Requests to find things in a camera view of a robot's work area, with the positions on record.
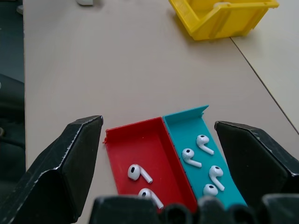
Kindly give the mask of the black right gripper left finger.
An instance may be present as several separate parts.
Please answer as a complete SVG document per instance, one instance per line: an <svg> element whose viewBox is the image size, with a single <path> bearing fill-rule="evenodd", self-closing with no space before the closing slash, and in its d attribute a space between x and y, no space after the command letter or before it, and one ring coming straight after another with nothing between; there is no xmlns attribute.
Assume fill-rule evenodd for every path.
<svg viewBox="0 0 299 224"><path fill-rule="evenodd" d="M101 115L69 123L0 202L3 224L72 224L93 180Z"/></svg>

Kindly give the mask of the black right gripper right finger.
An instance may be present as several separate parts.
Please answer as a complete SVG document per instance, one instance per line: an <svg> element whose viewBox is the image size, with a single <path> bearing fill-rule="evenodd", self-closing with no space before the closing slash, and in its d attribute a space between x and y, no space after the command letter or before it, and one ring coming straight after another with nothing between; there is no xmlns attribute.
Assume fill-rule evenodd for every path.
<svg viewBox="0 0 299 224"><path fill-rule="evenodd" d="M263 129L227 121L215 122L214 128L248 206L256 207L266 194L299 192L299 161Z"/></svg>

